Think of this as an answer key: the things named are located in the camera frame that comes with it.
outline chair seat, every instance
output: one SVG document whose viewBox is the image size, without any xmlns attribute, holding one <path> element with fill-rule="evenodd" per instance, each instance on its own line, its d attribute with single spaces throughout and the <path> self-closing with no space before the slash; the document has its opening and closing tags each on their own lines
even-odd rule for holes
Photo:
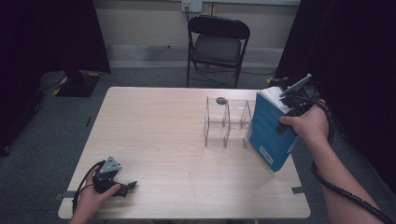
<svg viewBox="0 0 396 224">
<path fill-rule="evenodd" d="M 214 35 L 199 35 L 192 51 L 192 59 L 237 65 L 241 41 Z"/>
</svg>

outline gray carpet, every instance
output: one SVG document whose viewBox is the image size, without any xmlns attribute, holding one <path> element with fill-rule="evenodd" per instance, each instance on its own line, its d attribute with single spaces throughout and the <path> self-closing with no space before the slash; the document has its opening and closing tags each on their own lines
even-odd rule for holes
<svg viewBox="0 0 396 224">
<path fill-rule="evenodd" d="M 263 89 L 265 79 L 274 68 L 248 68 L 241 74 L 238 89 Z M 42 87 L 48 87 L 62 77 L 62 72 L 47 73 Z M 194 78 L 204 78 L 192 70 Z M 216 80 L 233 83 L 233 74 L 205 74 Z M 10 145 L 8 157 L 0 158 L 0 223 L 66 223 L 58 218 L 59 201 L 52 200 L 56 192 L 67 190 L 78 159 L 89 137 L 92 125 L 108 88 L 173 87 L 186 84 L 186 68 L 117 68 L 103 75 L 90 98 L 52 96 L 56 86 L 42 91 L 45 96 L 40 109 L 32 116 Z M 192 88 L 224 88 L 223 85 L 198 80 Z M 396 220 L 396 202 L 381 183 L 363 156 L 341 137 L 337 130 L 333 148 L 351 173 L 377 200 L 381 208 Z M 260 223 L 329 223 L 320 185 L 310 172 L 312 158 L 300 142 L 292 152 L 297 171 L 305 188 L 311 216 L 302 220 L 260 220 Z M 252 220 L 233 222 L 253 223 Z M 90 223 L 103 223 L 93 220 Z"/>
</svg>

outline wooden table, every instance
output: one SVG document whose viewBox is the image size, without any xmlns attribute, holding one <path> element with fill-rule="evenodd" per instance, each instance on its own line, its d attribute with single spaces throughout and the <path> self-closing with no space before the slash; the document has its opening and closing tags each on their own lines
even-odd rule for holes
<svg viewBox="0 0 396 224">
<path fill-rule="evenodd" d="M 254 101 L 257 91 L 114 87 L 93 125 L 68 190 L 113 156 L 115 180 L 137 186 L 107 200 L 96 218 L 305 218 L 310 215 L 291 157 L 273 173 L 247 148 L 205 147 L 206 96 Z M 64 199 L 61 218 L 72 216 Z"/>
</svg>

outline clear acrylic stand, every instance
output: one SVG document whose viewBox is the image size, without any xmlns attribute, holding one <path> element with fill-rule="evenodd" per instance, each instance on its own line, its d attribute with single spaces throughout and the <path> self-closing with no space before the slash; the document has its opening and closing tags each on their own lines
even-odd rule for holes
<svg viewBox="0 0 396 224">
<path fill-rule="evenodd" d="M 246 147 L 253 110 L 254 102 L 206 97 L 205 146 Z"/>
</svg>

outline human hand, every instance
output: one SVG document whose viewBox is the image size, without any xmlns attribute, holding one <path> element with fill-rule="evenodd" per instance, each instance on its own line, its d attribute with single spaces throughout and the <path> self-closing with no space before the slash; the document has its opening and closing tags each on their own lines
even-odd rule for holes
<svg viewBox="0 0 396 224">
<path fill-rule="evenodd" d="M 329 135 L 329 123 L 326 114 L 317 105 L 313 105 L 307 112 L 300 117 L 282 116 L 280 122 L 291 125 L 297 134 L 304 140 L 327 139 Z"/>
<path fill-rule="evenodd" d="M 96 166 L 87 176 L 85 187 L 81 190 L 78 206 L 75 214 L 70 219 L 69 223 L 86 223 L 105 202 L 120 189 L 120 184 L 112 186 L 104 193 L 98 193 L 94 186 L 92 177 L 99 166 Z"/>
</svg>

